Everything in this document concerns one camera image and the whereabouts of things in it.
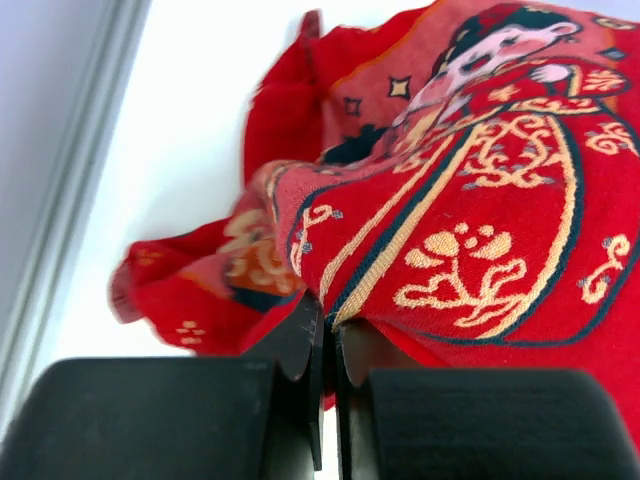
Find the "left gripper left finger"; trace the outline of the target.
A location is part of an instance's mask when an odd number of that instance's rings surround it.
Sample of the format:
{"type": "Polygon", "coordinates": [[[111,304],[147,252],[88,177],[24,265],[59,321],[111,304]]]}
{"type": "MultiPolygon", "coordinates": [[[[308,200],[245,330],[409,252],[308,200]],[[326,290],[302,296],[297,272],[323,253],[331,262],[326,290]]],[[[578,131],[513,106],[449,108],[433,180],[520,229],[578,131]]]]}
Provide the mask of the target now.
{"type": "Polygon", "coordinates": [[[304,295],[239,357],[86,358],[38,379],[5,479],[310,479],[322,467],[324,322],[304,295]]]}

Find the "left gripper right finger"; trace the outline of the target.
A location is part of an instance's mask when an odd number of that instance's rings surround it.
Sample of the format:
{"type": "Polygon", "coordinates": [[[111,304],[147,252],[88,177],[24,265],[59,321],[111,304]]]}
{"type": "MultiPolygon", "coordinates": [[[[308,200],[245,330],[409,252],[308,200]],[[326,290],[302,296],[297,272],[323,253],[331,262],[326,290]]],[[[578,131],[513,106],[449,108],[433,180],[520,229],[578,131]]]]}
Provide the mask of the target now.
{"type": "Polygon", "coordinates": [[[639,475],[612,399],[582,372],[424,366],[364,322],[335,340],[344,479],[639,475]]]}

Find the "red printed pillowcase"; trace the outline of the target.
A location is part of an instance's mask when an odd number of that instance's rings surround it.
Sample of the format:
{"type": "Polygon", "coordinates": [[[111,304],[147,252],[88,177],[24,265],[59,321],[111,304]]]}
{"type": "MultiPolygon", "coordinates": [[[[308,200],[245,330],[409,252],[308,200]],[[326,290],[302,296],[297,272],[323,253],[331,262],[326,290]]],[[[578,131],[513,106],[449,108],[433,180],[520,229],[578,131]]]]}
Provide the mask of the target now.
{"type": "Polygon", "coordinates": [[[239,354],[304,294],[429,366],[589,372],[639,416],[639,25],[437,1],[307,13],[247,120],[230,217],[134,243],[124,323],[239,354]]]}

